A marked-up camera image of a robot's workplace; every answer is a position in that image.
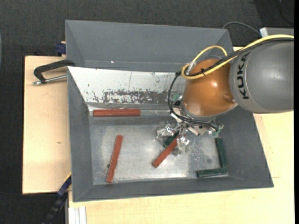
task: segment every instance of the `kuka logo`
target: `kuka logo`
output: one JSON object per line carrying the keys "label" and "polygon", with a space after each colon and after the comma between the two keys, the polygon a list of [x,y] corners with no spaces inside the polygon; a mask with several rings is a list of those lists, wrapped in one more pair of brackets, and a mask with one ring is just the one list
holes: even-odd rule
{"label": "kuka logo", "polygon": [[243,77],[243,70],[242,70],[243,67],[244,67],[245,60],[246,60],[246,57],[247,57],[248,54],[249,54],[249,53],[245,54],[245,55],[242,57],[242,59],[241,59],[242,63],[239,64],[239,66],[238,66],[239,71],[237,72],[237,75],[238,75],[238,76],[237,76],[237,79],[241,81],[241,83],[239,83],[238,87],[239,87],[239,91],[240,91],[240,93],[243,95],[243,96],[242,96],[243,99],[249,99],[249,97],[246,96],[246,90],[245,90],[245,88],[244,88],[244,77]]}

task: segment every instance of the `red stick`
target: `red stick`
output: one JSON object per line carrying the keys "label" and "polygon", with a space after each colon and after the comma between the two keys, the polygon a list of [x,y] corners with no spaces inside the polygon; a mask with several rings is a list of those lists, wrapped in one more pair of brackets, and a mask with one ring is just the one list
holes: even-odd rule
{"label": "red stick", "polygon": [[108,170],[108,174],[107,174],[107,178],[106,178],[106,182],[108,182],[108,183],[112,183],[112,180],[114,177],[114,171],[115,171],[118,156],[119,156],[120,150],[121,150],[122,139],[123,139],[122,135],[116,136],[114,149],[113,149],[111,160],[110,160],[110,166],[109,166],[109,170]]}
{"label": "red stick", "polygon": [[157,157],[157,159],[152,163],[155,168],[157,168],[166,157],[174,150],[177,146],[177,139],[174,139],[171,144]]}
{"label": "red stick", "polygon": [[94,117],[128,117],[140,116],[140,109],[110,109],[110,110],[94,110]]}

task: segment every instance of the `yellow cable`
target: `yellow cable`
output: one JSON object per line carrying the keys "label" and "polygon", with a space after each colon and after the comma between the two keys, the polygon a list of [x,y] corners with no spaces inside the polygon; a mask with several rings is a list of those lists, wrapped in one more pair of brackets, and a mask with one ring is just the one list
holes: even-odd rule
{"label": "yellow cable", "polygon": [[202,55],[202,54],[204,54],[206,51],[208,51],[208,50],[210,50],[210,49],[213,49],[213,48],[218,48],[218,49],[220,49],[220,50],[222,50],[222,52],[224,53],[224,55],[225,56],[227,56],[228,54],[226,53],[226,50],[223,48],[223,47],[221,47],[221,46],[210,46],[210,47],[207,47],[206,49],[204,49],[204,50],[202,50],[194,59],[193,59],[193,61],[191,61],[191,63],[193,63],[193,62],[196,62],[196,60]]}
{"label": "yellow cable", "polygon": [[[258,40],[256,40],[255,42],[252,42],[252,43],[248,44],[247,46],[241,48],[240,51],[242,51],[243,49],[249,48],[249,47],[251,47],[251,46],[254,46],[254,45],[256,45],[256,44],[259,44],[259,43],[261,43],[261,42],[263,42],[263,41],[271,40],[271,39],[275,39],[275,38],[294,38],[294,36],[292,36],[292,35],[270,35],[270,36],[266,36],[266,37],[263,37],[263,38],[261,38],[261,39],[258,39]],[[193,61],[196,61],[196,60],[198,59],[198,57],[200,57],[205,51],[207,51],[208,49],[211,49],[212,47],[214,47],[214,46],[211,46],[211,47],[208,47],[208,48],[204,49],[202,52],[200,52],[200,53],[194,58]],[[189,66],[189,64],[186,64],[186,65],[184,65],[184,66],[181,68],[181,71],[182,71],[182,72],[181,72],[181,75],[182,75],[185,79],[187,79],[187,80],[193,80],[193,79],[197,79],[197,78],[203,77],[204,75],[208,75],[208,74],[212,73],[213,71],[219,69],[221,66],[224,66],[225,64],[227,64],[228,62],[230,62],[231,60],[233,60],[234,58],[236,58],[237,56],[238,56],[238,54],[236,54],[234,57],[228,59],[227,61],[224,61],[224,62],[220,63],[219,65],[217,65],[216,67],[212,68],[211,70],[205,72],[205,74],[199,74],[199,75],[197,75],[197,76],[186,76],[186,75],[185,75],[185,70],[186,70],[186,68]]]}

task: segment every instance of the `gray floor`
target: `gray floor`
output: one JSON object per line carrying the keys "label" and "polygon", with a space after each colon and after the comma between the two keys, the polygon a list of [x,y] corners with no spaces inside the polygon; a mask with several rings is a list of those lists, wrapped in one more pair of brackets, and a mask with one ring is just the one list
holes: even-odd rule
{"label": "gray floor", "polygon": [[[41,223],[55,196],[21,195],[23,56],[57,55],[64,20],[99,20],[221,28],[290,27],[294,0],[0,0],[0,223]],[[257,35],[231,26],[234,45]],[[55,223],[63,223],[61,214]]]}

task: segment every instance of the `wooden table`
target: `wooden table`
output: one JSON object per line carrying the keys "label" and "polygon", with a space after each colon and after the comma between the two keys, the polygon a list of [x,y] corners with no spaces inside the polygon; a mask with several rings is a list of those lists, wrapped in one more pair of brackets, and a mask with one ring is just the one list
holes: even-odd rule
{"label": "wooden table", "polygon": [[[23,193],[57,192],[71,170],[67,87],[33,86],[35,67],[65,57],[27,56],[24,84]],[[47,72],[47,77],[65,69]],[[87,223],[294,223],[293,112],[256,115],[273,188],[73,203]]]}

